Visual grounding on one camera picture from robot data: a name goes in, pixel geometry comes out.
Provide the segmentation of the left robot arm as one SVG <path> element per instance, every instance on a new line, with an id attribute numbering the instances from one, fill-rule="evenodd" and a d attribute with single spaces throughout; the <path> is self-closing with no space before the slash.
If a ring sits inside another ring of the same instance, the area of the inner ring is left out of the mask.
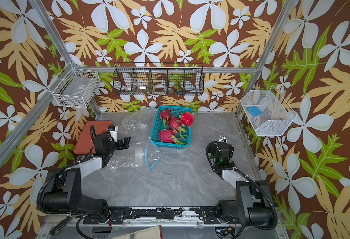
<path id="1" fill-rule="evenodd" d="M 98 223 L 109 220 L 107 202 L 83 195 L 81 180 L 107 166 L 115 151 L 129 148 L 131 137 L 118 139 L 117 131 L 118 128 L 111 125 L 108 132 L 96 134 L 94 125 L 90 126 L 93 147 L 84 158 L 48 174 L 37 196 L 39 211 L 93 217 Z"/>

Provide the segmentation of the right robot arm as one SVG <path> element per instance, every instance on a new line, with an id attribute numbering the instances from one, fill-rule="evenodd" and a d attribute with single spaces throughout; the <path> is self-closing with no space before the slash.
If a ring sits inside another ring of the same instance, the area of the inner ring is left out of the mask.
<path id="1" fill-rule="evenodd" d="M 232 160 L 234 147 L 213 141 L 205 153 L 212 171 L 236 190 L 235 200 L 221 200 L 212 213 L 223 223 L 236 221 L 243 227 L 270 231 L 278 216 L 269 187 L 264 180 L 254 180 L 239 170 Z"/>

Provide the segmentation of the dragon fruit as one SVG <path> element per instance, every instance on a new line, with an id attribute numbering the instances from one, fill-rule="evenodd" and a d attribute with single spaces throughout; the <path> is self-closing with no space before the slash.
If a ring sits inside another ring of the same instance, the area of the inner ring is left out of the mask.
<path id="1" fill-rule="evenodd" d="M 187 135 L 183 135 L 183 136 L 179 135 L 180 137 L 177 137 L 177 135 L 178 133 L 176 131 L 173 131 L 170 129 L 163 129 L 159 133 L 159 138 L 163 143 L 173 143 L 173 144 L 180 144 L 180 145 L 186 144 L 185 142 L 183 142 L 183 140 Z"/>

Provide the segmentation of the clear zip-top bag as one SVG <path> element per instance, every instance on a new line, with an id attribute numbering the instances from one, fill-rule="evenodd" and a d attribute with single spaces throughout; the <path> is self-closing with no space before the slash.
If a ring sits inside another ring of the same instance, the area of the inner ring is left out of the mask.
<path id="1" fill-rule="evenodd" d="M 108 169 L 137 168 L 145 166 L 151 171 L 162 157 L 161 150 L 150 139 L 143 143 L 133 143 L 128 149 L 117 150 L 107 164 Z"/>
<path id="2" fill-rule="evenodd" d="M 138 138 L 146 139 L 151 133 L 154 119 L 154 111 L 128 113 L 127 117 L 121 121 L 119 132 L 124 136 L 130 136 L 136 140 Z"/>

